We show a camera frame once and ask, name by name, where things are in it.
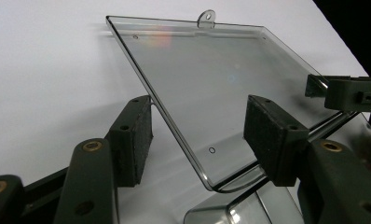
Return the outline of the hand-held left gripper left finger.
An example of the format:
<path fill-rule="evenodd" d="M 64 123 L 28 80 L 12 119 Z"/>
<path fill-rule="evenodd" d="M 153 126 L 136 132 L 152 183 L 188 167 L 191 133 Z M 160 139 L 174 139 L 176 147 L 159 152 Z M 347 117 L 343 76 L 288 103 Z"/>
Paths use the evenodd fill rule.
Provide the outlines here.
<path fill-rule="evenodd" d="M 54 224 L 119 224 L 117 190 L 141 183 L 152 140 L 151 97 L 136 97 L 105 137 L 75 147 Z"/>

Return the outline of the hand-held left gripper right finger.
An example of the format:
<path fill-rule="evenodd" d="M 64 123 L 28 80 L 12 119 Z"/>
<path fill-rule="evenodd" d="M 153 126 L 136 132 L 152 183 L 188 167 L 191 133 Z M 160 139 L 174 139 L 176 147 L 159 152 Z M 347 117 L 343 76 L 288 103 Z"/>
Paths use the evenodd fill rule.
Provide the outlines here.
<path fill-rule="evenodd" d="M 277 187 L 297 191 L 306 224 L 371 224 L 371 174 L 349 147 L 311 138 L 309 129 L 273 101 L 247 100 L 243 138 Z"/>

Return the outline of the clear plastic compartment box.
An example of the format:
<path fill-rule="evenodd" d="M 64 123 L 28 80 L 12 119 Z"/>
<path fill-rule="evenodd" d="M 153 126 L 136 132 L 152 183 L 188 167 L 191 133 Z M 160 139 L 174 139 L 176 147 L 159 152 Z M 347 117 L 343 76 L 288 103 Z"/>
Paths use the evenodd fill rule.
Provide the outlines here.
<path fill-rule="evenodd" d="M 306 97 L 320 75 L 262 26 L 110 16 L 117 43 L 211 197 L 185 224 L 306 224 L 297 191 L 277 187 L 243 138 L 250 95 L 273 101 L 309 129 L 311 138 L 355 151 L 371 174 L 371 125 L 357 111 Z"/>

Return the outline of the white table cover sheet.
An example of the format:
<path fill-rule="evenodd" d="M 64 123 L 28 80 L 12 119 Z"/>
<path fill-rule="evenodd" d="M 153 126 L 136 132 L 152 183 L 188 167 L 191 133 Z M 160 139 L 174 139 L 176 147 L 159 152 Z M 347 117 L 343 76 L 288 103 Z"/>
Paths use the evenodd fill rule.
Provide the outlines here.
<path fill-rule="evenodd" d="M 0 0 L 0 175 L 30 184 L 104 136 L 144 86 L 109 15 L 267 27 L 318 72 L 364 70 L 313 0 Z"/>

